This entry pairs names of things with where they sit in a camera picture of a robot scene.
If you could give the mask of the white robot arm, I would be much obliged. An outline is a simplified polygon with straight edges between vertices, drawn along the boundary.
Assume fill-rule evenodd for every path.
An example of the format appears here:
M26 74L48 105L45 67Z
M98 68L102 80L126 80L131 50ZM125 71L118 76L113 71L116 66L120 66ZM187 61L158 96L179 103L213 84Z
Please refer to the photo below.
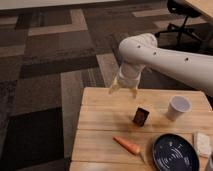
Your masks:
M213 56L158 47L156 37L144 33L119 44L122 63L109 92L129 88L136 94L145 67L154 69L213 97Z

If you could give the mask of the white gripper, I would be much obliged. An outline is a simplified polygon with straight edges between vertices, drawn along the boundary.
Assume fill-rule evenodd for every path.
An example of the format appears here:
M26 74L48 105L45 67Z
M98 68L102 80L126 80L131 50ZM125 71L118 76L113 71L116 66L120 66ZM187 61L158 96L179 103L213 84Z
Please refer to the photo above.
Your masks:
M141 79L141 73L145 68L142 64L132 64L123 62L119 68L116 79L113 80L109 93L113 94L122 88L131 88L132 97L137 97L138 85Z

